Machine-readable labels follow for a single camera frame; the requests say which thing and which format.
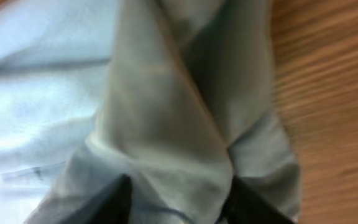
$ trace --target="wooden surface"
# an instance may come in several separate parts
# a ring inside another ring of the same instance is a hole
[[[277,104],[303,166],[301,224],[358,223],[358,0],[275,0]]]

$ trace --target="wooden table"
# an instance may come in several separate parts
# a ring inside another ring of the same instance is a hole
[[[303,166],[301,224],[358,223],[358,0],[275,0],[277,105]]]

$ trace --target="cloth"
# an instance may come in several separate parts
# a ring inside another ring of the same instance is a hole
[[[2,7],[0,182],[74,151],[27,223],[61,222],[121,174],[130,223],[214,223],[234,175],[294,217],[299,167],[272,108],[269,13],[267,0]]]

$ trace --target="wooden floor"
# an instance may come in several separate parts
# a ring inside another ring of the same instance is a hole
[[[301,224],[358,223],[358,0],[275,0],[277,104],[303,166]]]

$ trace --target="fabric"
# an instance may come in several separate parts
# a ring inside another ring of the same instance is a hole
[[[269,12],[267,0],[1,8],[0,175],[74,151],[27,223],[61,222],[122,174],[129,223],[215,223],[234,175],[294,217],[299,167],[272,109]]]

